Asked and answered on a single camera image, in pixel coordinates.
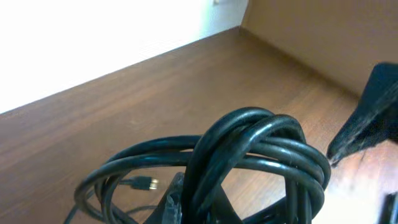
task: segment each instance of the wooden surface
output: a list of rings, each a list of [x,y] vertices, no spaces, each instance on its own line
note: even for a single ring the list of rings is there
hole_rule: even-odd
[[[2,114],[0,223],[61,223],[74,188],[109,156],[148,139],[203,133],[243,106],[296,117],[308,142],[325,153],[357,100],[246,32],[229,30]],[[384,143],[333,169],[314,223],[374,223],[384,193],[398,190],[393,148]],[[116,204],[156,204],[177,170],[183,167],[135,172],[158,178],[160,190],[120,186]],[[284,195],[281,177],[249,170],[233,170],[223,187],[242,218]],[[79,212],[73,223],[97,221]]]

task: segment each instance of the black cable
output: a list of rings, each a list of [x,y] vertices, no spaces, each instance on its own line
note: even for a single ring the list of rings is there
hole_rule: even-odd
[[[185,149],[193,152],[179,152]],[[182,223],[208,220],[217,189],[234,167],[285,177],[286,198],[245,218],[244,223],[310,223],[323,205],[323,191],[330,179],[327,159],[305,143],[294,118],[262,108],[242,108],[222,117],[203,136],[155,139],[117,153],[77,187],[76,205],[105,223],[137,223],[111,203],[113,192],[130,171],[160,166],[187,167]],[[87,201],[93,187],[101,211]]]

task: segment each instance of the cable coil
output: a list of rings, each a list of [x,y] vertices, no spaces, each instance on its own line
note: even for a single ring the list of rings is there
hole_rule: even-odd
[[[137,223],[112,204],[113,192],[130,171],[160,166],[187,167],[182,223],[208,222],[216,188],[232,168],[261,170],[285,179],[286,196],[243,223],[311,223],[330,179],[326,157],[306,144],[296,119],[250,107],[223,116],[202,136],[160,138],[117,153],[77,187],[76,206],[101,222]],[[93,187],[101,211],[88,203]]]

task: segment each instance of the cable plug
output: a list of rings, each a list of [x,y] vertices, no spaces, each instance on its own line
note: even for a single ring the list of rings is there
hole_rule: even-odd
[[[119,182],[120,185],[129,185],[136,190],[156,190],[158,183],[157,179],[146,176],[130,177]]]

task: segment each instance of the coiled cable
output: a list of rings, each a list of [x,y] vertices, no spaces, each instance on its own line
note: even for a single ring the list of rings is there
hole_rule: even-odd
[[[258,156],[246,155],[248,152]],[[187,167],[182,223],[208,222],[216,189],[234,167],[285,178],[285,198],[243,223],[311,223],[323,205],[323,191],[330,179],[327,159],[306,144],[296,119],[250,107],[223,116],[202,136],[160,138],[117,153],[76,188],[76,206],[101,222],[137,223],[112,204],[113,192],[130,171],[161,166]],[[101,211],[87,201],[92,188]]]

